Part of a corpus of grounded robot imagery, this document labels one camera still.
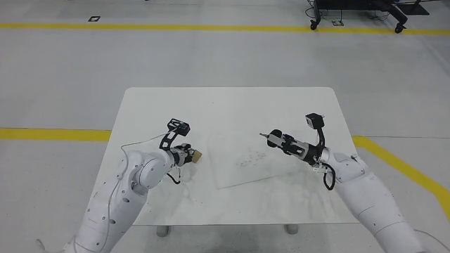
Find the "black frame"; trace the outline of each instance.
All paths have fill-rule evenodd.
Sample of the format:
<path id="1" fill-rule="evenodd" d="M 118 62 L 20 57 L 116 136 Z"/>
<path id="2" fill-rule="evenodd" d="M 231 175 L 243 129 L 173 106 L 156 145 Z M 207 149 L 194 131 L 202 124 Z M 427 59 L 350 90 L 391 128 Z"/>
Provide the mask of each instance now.
<path id="1" fill-rule="evenodd" d="M 396 33 L 400 33 L 408 18 L 394 5 L 393 0 L 315 0 L 314 5 L 315 20 L 311 20 L 311 29 L 315 30 L 321 21 L 320 10 L 368 10 L 389 12 L 399 22 L 395 28 Z"/>

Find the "small object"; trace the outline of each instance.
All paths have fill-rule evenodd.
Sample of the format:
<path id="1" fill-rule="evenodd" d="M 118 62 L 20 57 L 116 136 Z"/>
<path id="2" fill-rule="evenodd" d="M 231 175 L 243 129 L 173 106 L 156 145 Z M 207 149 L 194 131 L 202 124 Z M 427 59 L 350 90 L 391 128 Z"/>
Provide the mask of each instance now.
<path id="1" fill-rule="evenodd" d="M 309 115 L 306 115 L 306 118 L 308 126 L 314 130 L 320 129 L 325 126 L 325 123 L 323 122 L 323 116 L 321 115 L 310 113 Z"/>
<path id="2" fill-rule="evenodd" d="M 202 153 L 199 152 L 198 150 L 195 150 L 193 155 L 192 155 L 192 162 L 197 163 L 198 160 L 200 160 L 201 157 L 202 157 Z"/>
<path id="3" fill-rule="evenodd" d="M 403 29 L 406 29 L 405 26 L 403 26 L 401 23 L 398 23 L 395 27 L 395 33 L 399 34 L 400 32 L 403 32 Z"/>
<path id="4" fill-rule="evenodd" d="M 100 20 L 100 16 L 91 16 L 88 22 L 98 22 Z"/>
<path id="5" fill-rule="evenodd" d="M 342 20 L 332 20 L 331 21 L 335 27 L 343 27 L 344 23 Z"/>

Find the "table leg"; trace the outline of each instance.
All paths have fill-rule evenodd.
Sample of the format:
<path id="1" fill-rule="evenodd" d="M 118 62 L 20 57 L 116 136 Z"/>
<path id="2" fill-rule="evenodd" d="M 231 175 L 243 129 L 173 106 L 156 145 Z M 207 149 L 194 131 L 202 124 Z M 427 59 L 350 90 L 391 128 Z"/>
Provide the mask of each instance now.
<path id="1" fill-rule="evenodd" d="M 170 226 L 156 226 L 156 235 L 164 238 L 169 235 Z"/>
<path id="2" fill-rule="evenodd" d="M 298 225 L 294 224 L 294 223 L 290 223 L 288 225 L 284 225 L 284 229 L 290 234 L 290 235 L 294 235 L 296 233 L 298 233 Z"/>

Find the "cable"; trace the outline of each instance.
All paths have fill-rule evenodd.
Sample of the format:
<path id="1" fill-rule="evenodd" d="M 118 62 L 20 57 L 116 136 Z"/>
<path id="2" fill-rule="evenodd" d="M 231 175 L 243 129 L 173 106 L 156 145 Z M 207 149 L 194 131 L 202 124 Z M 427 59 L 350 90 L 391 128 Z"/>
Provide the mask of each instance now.
<path id="1" fill-rule="evenodd" d="M 433 1 L 441 1 L 441 0 L 422 0 L 421 3 L 423 3 L 423 2 L 433 2 Z M 412 4 L 412 3 L 415 3 L 415 1 L 397 2 L 395 5 L 398 5 L 398 4 Z"/>
<path id="2" fill-rule="evenodd" d="M 329 164 L 322 163 L 322 165 L 331 170 L 331 186 L 329 186 L 326 182 L 326 173 L 323 174 L 323 184 L 325 185 L 327 190 L 333 190 L 336 183 L 336 172 Z"/>
<path id="3" fill-rule="evenodd" d="M 426 231 L 421 231 L 421 230 L 416 230 L 414 228 L 414 231 L 417 231 L 419 233 L 424 233 L 426 235 L 428 235 L 429 237 L 431 237 L 432 239 L 436 240 L 440 245 L 442 245 L 445 249 L 447 249 L 448 252 L 450 252 L 450 248 L 448 248 L 444 243 L 442 243 L 440 240 L 438 240 L 437 238 L 435 238 L 434 236 L 432 236 L 431 234 L 427 233 Z"/>
<path id="4" fill-rule="evenodd" d="M 384 22 L 387 20 L 387 18 L 389 16 L 390 16 L 389 13 L 386 15 L 383 15 L 383 16 L 379 16 L 379 15 L 377 15 L 377 11 L 374 11 L 373 15 L 368 15 L 367 18 L 369 18 L 370 20 L 380 20 L 380 21 Z"/>
<path id="5" fill-rule="evenodd" d="M 174 182 L 175 185 L 178 185 L 181 183 L 181 181 L 175 181 L 174 177 L 172 177 L 171 174 L 167 173 L 167 175 L 172 179 L 172 181 Z"/>

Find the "black bracket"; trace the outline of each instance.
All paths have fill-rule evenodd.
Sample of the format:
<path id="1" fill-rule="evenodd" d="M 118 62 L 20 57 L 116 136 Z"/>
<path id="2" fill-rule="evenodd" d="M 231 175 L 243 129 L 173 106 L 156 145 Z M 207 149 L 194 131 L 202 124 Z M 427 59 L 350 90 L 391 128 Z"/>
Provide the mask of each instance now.
<path id="1" fill-rule="evenodd" d="M 170 150 L 170 145 L 178 135 L 186 136 L 191 130 L 189 124 L 174 118 L 172 118 L 170 122 L 167 123 L 167 128 L 169 129 L 169 132 L 161 140 L 161 150 Z"/>

